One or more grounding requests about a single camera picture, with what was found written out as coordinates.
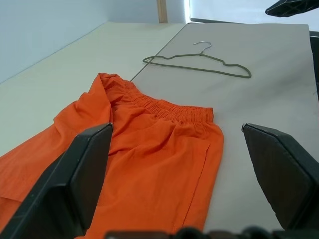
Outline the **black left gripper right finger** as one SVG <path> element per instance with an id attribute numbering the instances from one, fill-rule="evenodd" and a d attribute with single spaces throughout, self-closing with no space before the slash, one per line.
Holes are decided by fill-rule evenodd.
<path id="1" fill-rule="evenodd" d="M 285 230 L 319 230 L 319 162 L 291 135 L 242 126 L 257 181 Z"/>

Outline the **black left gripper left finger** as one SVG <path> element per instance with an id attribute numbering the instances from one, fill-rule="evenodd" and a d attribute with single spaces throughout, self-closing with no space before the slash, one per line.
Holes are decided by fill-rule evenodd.
<path id="1" fill-rule="evenodd" d="M 84 236 L 106 174 L 113 126 L 84 130 L 40 176 L 0 233 L 0 239 Z"/>

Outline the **green wire clothes hanger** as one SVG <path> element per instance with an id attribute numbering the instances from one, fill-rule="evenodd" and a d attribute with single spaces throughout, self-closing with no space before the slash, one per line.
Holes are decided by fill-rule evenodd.
<path id="1" fill-rule="evenodd" d="M 142 60 L 143 63 L 145 64 L 151 64 L 151 65 L 157 65 L 157 66 L 162 66 L 162 67 L 171 67 L 171 68 L 179 68 L 179 69 L 186 69 L 186 70 L 192 70 L 192 71 L 199 71 L 199 72 L 208 72 L 208 73 L 216 73 L 220 75 L 226 75 L 226 76 L 231 76 L 231 77 L 236 77 L 236 78 L 243 78 L 243 79 L 250 79 L 252 77 L 251 71 L 246 68 L 243 65 L 240 64 L 229 64 L 226 63 L 223 59 L 219 59 L 216 57 L 213 57 L 211 55 L 205 54 L 205 51 L 208 50 L 209 48 L 212 47 L 212 43 L 210 41 L 199 41 L 196 43 L 193 43 L 193 45 L 198 45 L 198 44 L 208 44 L 207 47 L 203 48 L 201 52 L 199 53 L 191 53 L 191 54 L 177 54 L 177 55 L 172 55 L 170 57 L 166 57 L 163 55 L 153 55 L 153 56 L 148 56 Z M 247 74 L 246 75 L 239 75 L 239 74 L 232 74 L 228 72 L 223 72 L 223 71 L 218 71 L 218 70 L 211 70 L 211 69 L 204 69 L 204 68 L 196 68 L 196 67 L 190 67 L 190 66 L 182 66 L 182 65 L 173 65 L 173 64 L 164 64 L 164 63 L 158 63 L 154 62 L 154 59 L 163 59 L 163 60 L 172 60 L 174 58 L 187 58 L 187 57 L 204 57 L 210 60 L 218 61 L 220 62 L 223 66 L 225 67 L 238 67 L 244 70 Z"/>

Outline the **wooden hanger rack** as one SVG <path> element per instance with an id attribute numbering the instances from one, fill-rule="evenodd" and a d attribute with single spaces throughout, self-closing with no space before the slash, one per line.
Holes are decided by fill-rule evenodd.
<path id="1" fill-rule="evenodd" d="M 159 23 L 168 23 L 166 0 L 157 0 Z"/>

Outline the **dark object beside table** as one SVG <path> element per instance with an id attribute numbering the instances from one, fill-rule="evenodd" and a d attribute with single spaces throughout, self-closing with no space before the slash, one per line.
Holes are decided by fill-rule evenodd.
<path id="1" fill-rule="evenodd" d="M 316 80 L 316 95 L 319 100 L 319 32 L 318 31 L 310 31 L 310 43 L 311 49 L 313 53 L 313 62 L 314 62 L 314 72 L 315 72 L 315 80 Z"/>

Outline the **orange shirt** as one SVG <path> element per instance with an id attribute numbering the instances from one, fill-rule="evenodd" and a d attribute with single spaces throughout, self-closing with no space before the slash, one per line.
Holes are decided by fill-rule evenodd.
<path id="1" fill-rule="evenodd" d="M 73 138 L 106 122 L 113 124 L 106 177 L 83 239 L 116 230 L 203 229 L 224 143 L 213 110 L 157 100 L 100 73 L 50 127 L 0 157 L 0 231 Z"/>

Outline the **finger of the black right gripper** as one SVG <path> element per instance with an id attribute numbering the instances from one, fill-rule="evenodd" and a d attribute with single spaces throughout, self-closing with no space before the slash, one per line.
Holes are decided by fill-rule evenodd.
<path id="1" fill-rule="evenodd" d="M 279 0 L 265 10 L 274 17 L 290 17 L 319 8 L 319 0 Z"/>

